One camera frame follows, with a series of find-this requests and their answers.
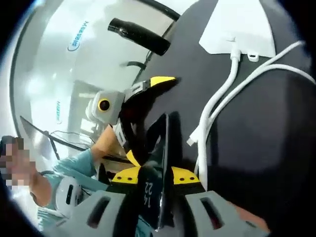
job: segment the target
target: black hose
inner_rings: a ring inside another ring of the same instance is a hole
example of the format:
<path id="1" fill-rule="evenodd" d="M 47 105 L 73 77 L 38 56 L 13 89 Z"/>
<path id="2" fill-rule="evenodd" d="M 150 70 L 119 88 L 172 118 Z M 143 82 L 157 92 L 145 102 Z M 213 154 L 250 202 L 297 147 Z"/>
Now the black hose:
<path id="1" fill-rule="evenodd" d="M 110 22 L 108 30 L 117 33 L 121 37 L 133 41 L 160 56 L 164 55 L 170 47 L 169 41 L 133 22 L 114 18 Z"/>
<path id="2" fill-rule="evenodd" d="M 152 8 L 162 12 L 166 16 L 170 17 L 172 20 L 177 21 L 180 18 L 180 15 L 172 10 L 171 8 L 155 1 L 155 0 L 138 0 L 148 6 L 151 6 Z"/>
<path id="3" fill-rule="evenodd" d="M 136 66 L 136 67 L 139 67 L 141 70 L 145 70 L 146 69 L 146 65 L 144 63 L 137 62 L 137 61 L 129 61 L 126 64 L 126 66 L 127 67 L 129 67 L 129 66 Z"/>

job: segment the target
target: glass panel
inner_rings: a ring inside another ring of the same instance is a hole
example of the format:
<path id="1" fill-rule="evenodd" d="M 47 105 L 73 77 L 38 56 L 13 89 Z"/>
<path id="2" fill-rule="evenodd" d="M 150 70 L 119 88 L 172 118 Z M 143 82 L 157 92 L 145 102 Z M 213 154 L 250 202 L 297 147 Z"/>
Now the glass panel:
<path id="1" fill-rule="evenodd" d="M 89 103 L 101 90 L 130 88 L 141 73 L 138 65 L 147 62 L 149 50 L 108 31 L 109 23 L 118 18 L 162 36 L 173 20 L 136 0 L 41 2 L 18 31 L 10 96 L 16 128 L 30 140 L 29 149 L 39 154 L 35 160 L 45 170 L 58 162 L 48 136 L 80 149 L 91 147 L 106 125 L 90 116 Z M 25 126 L 20 116 L 29 124 Z M 80 152 L 54 144 L 60 159 Z M 15 194 L 32 209 L 23 211 L 39 227 L 32 197 L 27 191 Z"/>

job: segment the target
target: black cable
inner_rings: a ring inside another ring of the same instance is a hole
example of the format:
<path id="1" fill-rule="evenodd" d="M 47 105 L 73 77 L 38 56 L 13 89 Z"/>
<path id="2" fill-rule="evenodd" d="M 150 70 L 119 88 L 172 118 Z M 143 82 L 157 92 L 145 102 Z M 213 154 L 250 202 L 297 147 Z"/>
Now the black cable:
<path id="1" fill-rule="evenodd" d="M 118 159 L 124 159 L 124 158 L 126 158 L 126 156 L 120 156 L 120 155 L 117 155 L 117 156 L 114 156 L 114 155 L 107 155 L 107 157 L 114 157 L 114 158 L 118 158 Z"/>
<path id="2" fill-rule="evenodd" d="M 103 157 L 103 159 L 107 159 L 107 160 L 115 161 L 115 162 L 119 162 L 119 163 L 130 164 L 129 160 L 121 159 L 121 158 L 114 157 L 114 156 L 105 156 L 105 157 Z"/>
<path id="3" fill-rule="evenodd" d="M 61 133 L 65 133 L 65 134 L 75 134 L 75 135 L 78 135 L 78 136 L 87 137 L 87 138 L 90 138 L 90 140 L 93 142 L 93 144 L 95 144 L 95 141 L 90 136 L 87 136 L 87 135 L 84 135 L 84 134 L 79 134 L 79 133 L 76 133 L 76 132 L 64 132 L 64 131 L 56 130 L 56 131 L 53 131 L 50 135 L 52 135 L 52 134 L 54 134 L 56 132 L 61 132 Z"/>
<path id="4" fill-rule="evenodd" d="M 49 139 L 52 139 L 54 142 L 58 142 L 58 143 L 61 144 L 61 145 L 64 145 L 64 146 L 66 146 L 66 147 L 70 147 L 70 148 L 75 149 L 75 150 L 80 151 L 80 152 L 83 152 L 83 151 L 86 150 L 85 148 L 77 147 L 77 146 L 75 146 L 75 145 L 73 145 L 73 144 L 70 144 L 69 142 L 65 142 L 65 141 L 60 140 L 60 139 L 58 139 L 58 138 L 56 138 L 56 137 L 54 137 L 54 136 L 51 136 L 51 135 L 49 135 L 48 138 L 49 138 Z"/>
<path id="5" fill-rule="evenodd" d="M 68 143 L 71 143 L 71 144 L 77 144 L 77 145 L 84 145 L 84 146 L 87 146 L 88 148 L 90 148 L 87 144 L 85 143 L 79 143 L 79 142 L 70 142 L 70 141 L 67 141 L 65 138 L 61 137 L 61 136 L 58 136 L 55 134 L 55 136 L 59 137 L 60 139 L 64 140 L 65 142 L 68 142 Z"/>
<path id="6" fill-rule="evenodd" d="M 136 66 L 139 67 L 141 70 L 145 70 L 146 69 L 146 65 L 141 63 L 141 62 L 137 62 L 137 61 L 129 61 L 126 65 L 127 67 L 129 66 Z"/>
<path id="7" fill-rule="evenodd" d="M 162 12 L 166 16 L 170 17 L 172 20 L 177 21 L 180 18 L 180 15 L 172 10 L 171 8 L 161 4 L 160 2 L 157 2 L 155 0 L 138 0 L 139 2 L 142 2 L 148 6 L 151 6 L 152 8 Z"/>

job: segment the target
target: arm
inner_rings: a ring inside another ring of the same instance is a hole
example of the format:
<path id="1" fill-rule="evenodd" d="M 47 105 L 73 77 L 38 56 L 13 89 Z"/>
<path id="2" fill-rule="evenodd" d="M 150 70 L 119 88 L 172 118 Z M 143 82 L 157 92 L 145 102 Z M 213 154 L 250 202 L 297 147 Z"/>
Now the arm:
<path id="1" fill-rule="evenodd" d="M 91 177 L 96 174 L 94 164 L 102 161 L 102 158 L 111 151 L 116 140 L 112 128 L 108 126 L 91 149 L 83 151 L 75 157 L 59 161 L 53 170 L 69 176 L 79 173 Z"/>
<path id="2" fill-rule="evenodd" d="M 38 206 L 47 206 L 50 203 L 52 189 L 51 185 L 45 177 L 36 172 L 30 177 L 29 183 L 30 192 L 35 196 L 33 197 Z"/>
<path id="3" fill-rule="evenodd" d="M 117 142 L 117 138 L 114 134 L 111 126 L 103 131 L 97 142 L 91 147 L 93 156 L 93 162 L 101 162 L 102 158 L 109 154 L 112 146 Z"/>

